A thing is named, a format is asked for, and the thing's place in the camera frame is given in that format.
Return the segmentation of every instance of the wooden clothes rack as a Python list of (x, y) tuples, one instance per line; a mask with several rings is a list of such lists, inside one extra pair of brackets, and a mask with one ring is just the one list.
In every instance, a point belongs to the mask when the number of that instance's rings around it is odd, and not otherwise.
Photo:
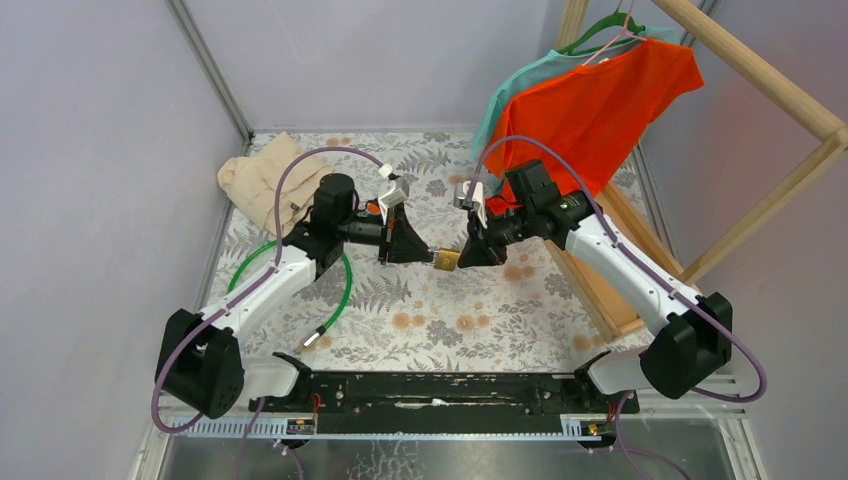
[[(604, 188), (597, 200), (616, 225), (669, 273), (692, 284), (836, 165), (848, 150), (848, 126), (688, 0), (651, 1), (821, 142), (686, 269), (681, 268), (615, 185)], [(556, 49), (578, 38), (588, 5), (589, 0), (566, 0)], [(551, 242), (546, 242), (546, 247), (607, 341), (644, 326), (624, 298), (588, 265)]]

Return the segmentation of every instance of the clothes hanger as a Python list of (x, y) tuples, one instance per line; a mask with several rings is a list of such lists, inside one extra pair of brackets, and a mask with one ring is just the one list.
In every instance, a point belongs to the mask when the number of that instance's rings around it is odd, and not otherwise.
[(616, 41), (616, 40), (618, 40), (619, 38), (621, 38), (621, 36), (622, 36), (622, 35), (625, 35), (625, 36), (630, 37), (630, 38), (635, 38), (636, 40), (639, 40), (639, 41), (645, 41), (645, 40), (646, 40), (646, 39), (645, 39), (645, 37), (639, 37), (639, 36), (637, 36), (637, 35), (634, 35), (634, 34), (630, 33), (630, 32), (628, 31), (628, 27), (626, 26), (626, 25), (628, 25), (628, 24), (629, 24), (629, 22), (630, 22), (630, 21), (632, 21), (632, 20), (633, 20), (633, 19), (631, 18), (631, 14), (633, 13), (633, 6), (634, 6), (634, 5), (636, 5), (636, 0), (630, 0), (630, 8), (627, 10), (627, 16), (625, 17), (624, 22), (622, 22), (621, 31), (620, 31), (620, 32), (618, 32), (618, 35), (614, 36), (614, 37), (612, 38), (612, 40), (610, 40), (609, 42), (607, 42), (607, 44), (606, 44), (606, 45), (604, 45), (603, 47), (601, 47), (601, 49), (600, 49), (600, 50), (598, 50), (597, 52), (595, 52), (595, 54), (594, 54), (594, 55), (592, 55), (591, 57), (589, 57), (589, 59), (588, 59), (588, 60), (586, 60), (585, 62), (583, 62), (583, 65), (582, 65), (582, 66), (584, 66), (584, 67), (585, 67), (586, 65), (588, 65), (589, 63), (591, 63), (591, 62), (592, 62), (592, 60), (594, 60), (595, 58), (597, 58), (597, 57), (598, 57), (598, 55), (600, 55), (600, 54), (601, 54), (601, 53), (603, 53), (606, 49), (608, 49), (608, 48), (609, 48), (609, 47), (610, 47), (613, 43), (615, 43), (615, 41)]
[[(574, 51), (577, 47), (586, 43), (590, 38), (595, 36), (598, 32), (600, 32), (602, 30), (606, 30), (607, 28), (610, 28), (610, 27), (623, 27), (624, 25), (627, 25), (627, 29), (630, 30), (631, 32), (633, 32), (634, 34), (639, 34), (639, 33), (642, 33), (642, 32), (645, 31), (644, 25), (638, 25), (635, 21), (633, 21), (633, 17), (628, 15), (629, 12), (620, 12), (619, 8), (621, 8), (621, 1), (619, 1), (618, 6), (615, 7), (615, 12), (613, 12), (613, 13), (607, 15), (606, 17), (595, 22), (594, 25), (592, 25), (591, 27), (589, 27), (588, 30), (586, 30), (586, 33), (584, 33), (582, 37), (578, 38), (573, 43), (566, 45), (565, 47), (557, 50), (557, 53), (559, 53), (561, 55), (583, 55), (583, 54), (586, 54), (586, 53), (591, 53), (591, 52), (594, 52), (596, 50), (599, 50), (601, 47), (592, 47), (592, 48), (588, 48), (586, 50), (581, 50), (579, 52)], [(629, 38), (627, 38), (627, 39), (619, 41), (618, 43), (616, 43), (616, 45), (621, 45), (621, 44), (624, 44), (624, 43), (628, 43), (630, 41), (631, 40)]]

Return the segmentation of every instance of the white wall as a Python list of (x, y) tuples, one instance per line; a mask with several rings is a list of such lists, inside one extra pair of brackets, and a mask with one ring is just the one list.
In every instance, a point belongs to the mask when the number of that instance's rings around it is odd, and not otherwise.
[[(250, 126), (312, 131), (474, 127), (494, 89), (553, 46), (565, 5), (186, 3)], [(617, 4), (594, 0), (587, 22)], [(640, 23), (674, 23), (648, 0), (639, 0), (634, 11)]]
[[(725, 1), (714, 17), (848, 118), (846, 15), (839, 0), (756, 0)], [(706, 87), (681, 97), (645, 142), (684, 265), (817, 145), (711, 52), (696, 50)], [(769, 392), (749, 411), (775, 480), (848, 478), (846, 185), (843, 160), (699, 282), (733, 302), (734, 330), (769, 374)], [(732, 366), (753, 388), (738, 352)]]
[(2, 3), (0, 477), (126, 478), (239, 139), (163, 1)]

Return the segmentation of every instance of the t-shirt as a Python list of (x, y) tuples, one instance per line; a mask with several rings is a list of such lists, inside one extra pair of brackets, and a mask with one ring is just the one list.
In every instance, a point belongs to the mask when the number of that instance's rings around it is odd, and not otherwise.
[[(678, 43), (680, 39), (680, 34), (673, 28), (652, 27), (649, 25), (645, 26), (645, 30), (642, 31), (641, 36), (670, 43)], [(602, 58), (612, 58), (621, 55), (640, 44), (641, 42), (638, 40), (630, 39), (627, 43), (611, 46), (598, 56), (598, 61)], [(560, 75), (565, 75), (576, 67), (579, 67), (592, 55), (594, 55), (594, 52), (579, 55), (563, 55), (556, 50), (551, 50), (544, 57), (513, 73), (507, 81), (498, 87), (495, 94), (489, 100), (486, 113), (483, 114), (483, 119), (474, 133), (474, 138), (471, 139), (471, 158), (477, 160), (480, 154), (483, 153), (486, 145), (489, 144), (489, 139), (492, 137), (492, 131), (498, 123), (501, 112), (506, 108), (509, 101), (512, 100), (512, 97), (542, 82), (559, 77)]]
[[(624, 55), (579, 66), (541, 83), (509, 102), (489, 144), (507, 135), (526, 135), (549, 146), (597, 194), (639, 141), (645, 128), (679, 95), (703, 86), (692, 49), (648, 39)], [(486, 160), (496, 176), (541, 159), (563, 194), (577, 182), (555, 159), (526, 142), (507, 142)], [(487, 202), (501, 214), (515, 196), (504, 185), (502, 198)]]

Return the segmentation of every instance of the beige towel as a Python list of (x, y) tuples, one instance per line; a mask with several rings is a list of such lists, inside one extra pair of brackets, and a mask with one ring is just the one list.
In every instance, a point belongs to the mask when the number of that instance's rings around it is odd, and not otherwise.
[[(276, 234), (274, 191), (283, 170), (303, 153), (286, 133), (281, 132), (254, 157), (236, 157), (218, 170), (218, 185), (253, 223)], [(313, 155), (300, 162), (286, 177), (280, 195), (280, 221), (283, 235), (303, 218), (321, 177), (333, 172), (324, 159)]]

